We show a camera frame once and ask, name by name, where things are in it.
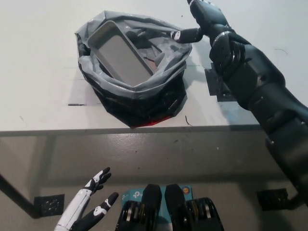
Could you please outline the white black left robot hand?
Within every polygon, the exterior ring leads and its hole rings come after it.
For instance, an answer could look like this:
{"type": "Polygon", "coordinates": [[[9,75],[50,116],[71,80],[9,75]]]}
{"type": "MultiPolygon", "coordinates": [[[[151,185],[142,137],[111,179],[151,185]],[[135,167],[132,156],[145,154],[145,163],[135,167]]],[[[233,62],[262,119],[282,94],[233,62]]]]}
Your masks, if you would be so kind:
{"type": "Polygon", "coordinates": [[[78,191],[68,207],[63,212],[61,218],[55,226],[55,231],[89,231],[93,228],[117,200],[119,194],[112,193],[108,198],[91,210],[87,215],[83,215],[90,202],[91,196],[103,188],[103,184],[111,177],[110,168],[107,167],[93,176],[86,185],[78,191]]]}

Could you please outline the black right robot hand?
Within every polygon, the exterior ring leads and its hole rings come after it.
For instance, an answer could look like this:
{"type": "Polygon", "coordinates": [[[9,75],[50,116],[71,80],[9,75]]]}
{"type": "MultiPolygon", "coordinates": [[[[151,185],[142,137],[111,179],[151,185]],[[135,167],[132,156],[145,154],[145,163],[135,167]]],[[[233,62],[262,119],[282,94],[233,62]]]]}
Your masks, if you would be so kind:
{"type": "Polygon", "coordinates": [[[234,32],[221,9],[216,5],[205,0],[189,0],[187,3],[199,27],[169,32],[170,37],[177,43],[199,42],[203,36],[209,37],[210,42],[213,43],[221,33],[234,32]]]}

